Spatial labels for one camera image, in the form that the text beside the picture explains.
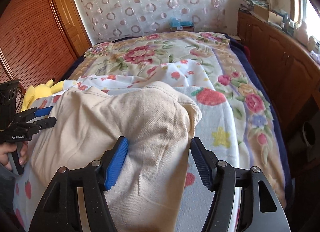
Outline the dark sleeve left forearm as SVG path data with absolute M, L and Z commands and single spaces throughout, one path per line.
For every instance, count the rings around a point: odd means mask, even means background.
M 15 178 L 1 165 L 1 231 L 25 231 L 13 210 Z

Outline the person's left hand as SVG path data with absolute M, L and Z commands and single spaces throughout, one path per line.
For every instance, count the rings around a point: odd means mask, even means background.
M 12 171 L 12 166 L 9 162 L 8 153 L 12 153 L 17 149 L 16 144 L 4 142 L 0 145 L 0 162 L 7 170 Z M 20 165 L 25 165 L 28 159 L 27 154 L 28 142 L 23 142 L 20 150 L 21 157 L 19 158 Z

